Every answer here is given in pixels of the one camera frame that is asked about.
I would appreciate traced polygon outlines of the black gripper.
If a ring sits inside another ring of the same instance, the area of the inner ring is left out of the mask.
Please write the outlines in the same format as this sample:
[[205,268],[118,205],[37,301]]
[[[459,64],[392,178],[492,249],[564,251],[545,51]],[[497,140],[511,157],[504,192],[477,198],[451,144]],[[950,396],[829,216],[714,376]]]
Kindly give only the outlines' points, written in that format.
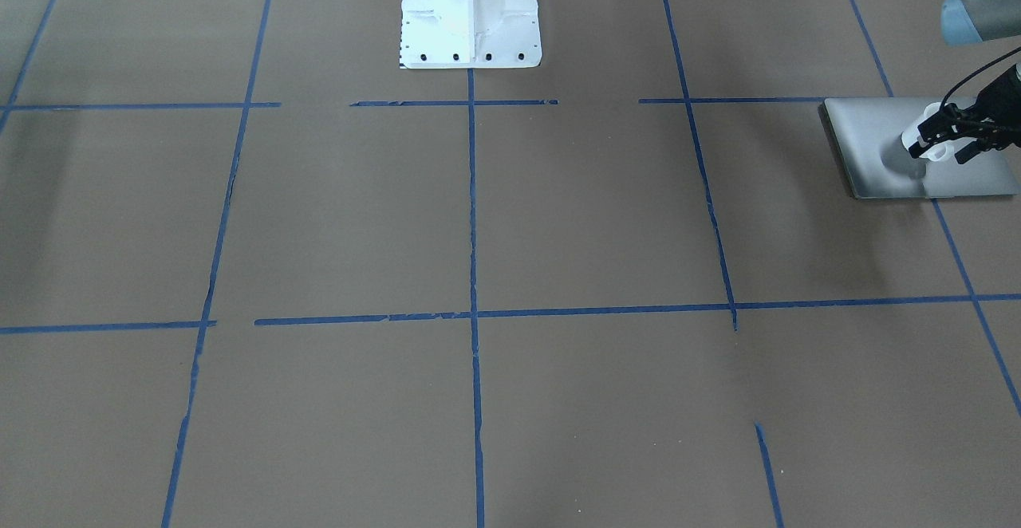
[[1019,146],[1020,81],[1017,64],[981,89],[973,105],[967,108],[949,100],[955,91],[956,88],[952,88],[940,105],[942,114],[955,125],[958,136],[969,139],[969,143],[954,156],[957,164],[967,164],[985,152]]

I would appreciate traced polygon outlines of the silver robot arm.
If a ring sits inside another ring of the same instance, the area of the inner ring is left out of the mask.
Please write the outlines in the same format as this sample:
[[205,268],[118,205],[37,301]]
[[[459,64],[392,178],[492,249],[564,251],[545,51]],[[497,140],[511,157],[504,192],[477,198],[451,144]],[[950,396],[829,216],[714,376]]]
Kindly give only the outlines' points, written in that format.
[[[1017,37],[1020,31],[1019,0],[945,0],[940,25],[942,37],[949,45]],[[917,135],[905,146],[909,156],[918,160],[929,158],[931,152],[936,152],[935,160],[945,160],[949,157],[947,147],[952,147],[956,163],[966,164],[981,153],[1019,146],[1020,81],[1017,64],[1001,73],[981,89],[971,106],[961,108],[951,101],[955,92],[978,74],[1017,55],[1019,50],[1011,49],[956,82],[931,112],[925,113],[922,121],[915,124]]]

